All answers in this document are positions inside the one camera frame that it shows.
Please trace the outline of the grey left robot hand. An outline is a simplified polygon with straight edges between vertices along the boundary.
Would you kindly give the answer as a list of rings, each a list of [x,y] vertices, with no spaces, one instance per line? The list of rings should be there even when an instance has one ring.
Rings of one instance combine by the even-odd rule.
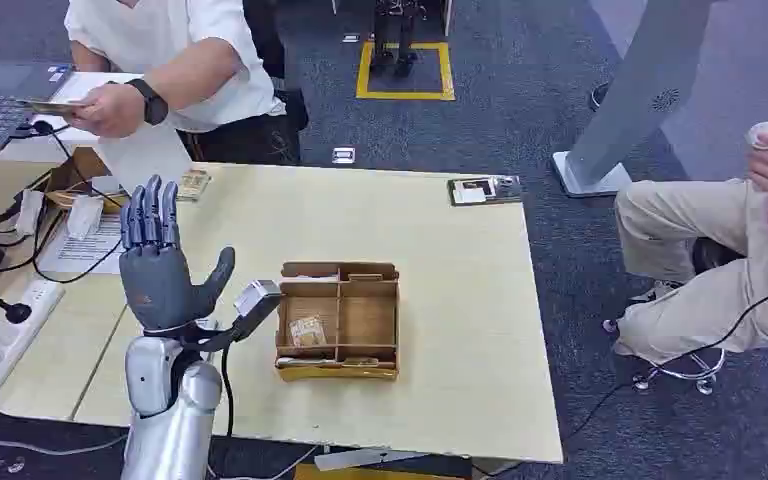
[[[177,193],[176,182],[165,183],[154,174],[120,211],[120,277],[130,310],[149,332],[208,317],[235,268],[235,250],[225,247],[203,283],[192,282],[181,247]]]

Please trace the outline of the person's left hand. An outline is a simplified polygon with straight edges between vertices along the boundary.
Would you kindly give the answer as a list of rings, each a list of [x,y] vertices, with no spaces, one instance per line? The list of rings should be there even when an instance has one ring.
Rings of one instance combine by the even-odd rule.
[[[78,101],[66,122],[102,138],[125,138],[144,123],[144,97],[133,86],[104,84]]]

